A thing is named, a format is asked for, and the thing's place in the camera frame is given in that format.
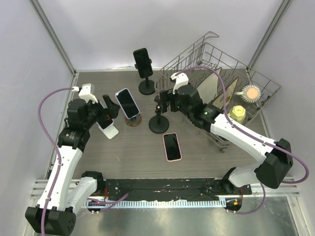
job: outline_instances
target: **black round base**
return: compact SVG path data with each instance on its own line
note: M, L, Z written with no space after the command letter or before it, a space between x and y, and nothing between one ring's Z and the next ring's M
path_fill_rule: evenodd
M161 116L161 124L158 124L157 116L152 117L149 121L149 129L155 134L162 134L168 130L169 122L164 116Z
M149 86L146 87L146 81L142 81L139 84L139 91L140 93L142 93L143 95L151 95L153 93L155 93L155 89L154 89L154 82L152 80L149 80Z

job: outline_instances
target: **dish rack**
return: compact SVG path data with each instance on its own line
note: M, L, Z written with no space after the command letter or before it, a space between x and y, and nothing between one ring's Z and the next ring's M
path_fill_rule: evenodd
M241 91L246 85L256 85L261 90L261 97L256 103L246 103L240 96L237 95L233 95L228 103L228 111L236 105L241 105L246 109L246 117L242 122L242 125L247 126L266 106L281 86L212 45L210 41L214 41L214 38L219 38L219 35L211 31L206 33L167 65L165 65L159 71L161 77L155 82L156 92L159 93L159 91L163 89L167 90L174 87L174 84L170 82L169 78L175 72L196 65L208 66L214 70L222 68L220 75L224 80L225 87L228 87L236 78L238 78L234 92ZM205 69L195 69L193 71L186 72L189 82L195 88L197 88L199 84L201 84L211 73L211 71ZM218 81L218 96L222 93L222 90L222 86ZM208 133L204 130L201 130L201 132L218 145L222 152L225 152L226 148L231 145L229 140L226 140L218 135Z

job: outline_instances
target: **round phone stand base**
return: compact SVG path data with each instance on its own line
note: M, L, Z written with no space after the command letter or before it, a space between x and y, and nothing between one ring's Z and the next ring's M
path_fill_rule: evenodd
M149 121L149 129L155 134L162 134L168 130L169 122L164 116L161 116L161 122L158 124L158 117L152 117Z
M128 126L135 127L138 126L142 121L142 116L138 114L134 118L128 119L127 117L125 118L125 122Z
M146 86L146 81L142 81L139 84L139 92L142 93L143 95L151 95L156 92L154 89L154 82L152 80L148 80L149 86Z

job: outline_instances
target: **phone screen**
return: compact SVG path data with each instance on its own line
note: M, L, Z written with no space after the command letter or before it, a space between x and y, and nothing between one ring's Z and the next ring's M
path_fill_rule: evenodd
M140 113L128 89L116 93L116 98L127 118L132 118Z
M166 151L166 158L169 161L180 160L182 158L177 135L175 133L163 135Z
M142 79L153 75L150 58L147 49L142 48L133 52L139 75Z

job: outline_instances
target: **pink phone case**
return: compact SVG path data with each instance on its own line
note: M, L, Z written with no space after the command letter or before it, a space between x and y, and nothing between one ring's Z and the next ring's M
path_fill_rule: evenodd
M178 136L176 133L168 133L168 134L175 134L176 135L176 139L177 139L177 143L178 143L178 148L179 148L179 153L181 154L181 158L178 159L178 160L172 160L172 161L179 161L182 159L182 151L181 151L181 146L179 145L179 141L178 141ZM164 135L168 135L168 134L163 134L163 143L164 143L164 150L165 150L165 156L166 156L166 160L169 161L169 162L172 162L170 160L167 159L167 152L166 152L166 146L165 146L165 141L164 141Z

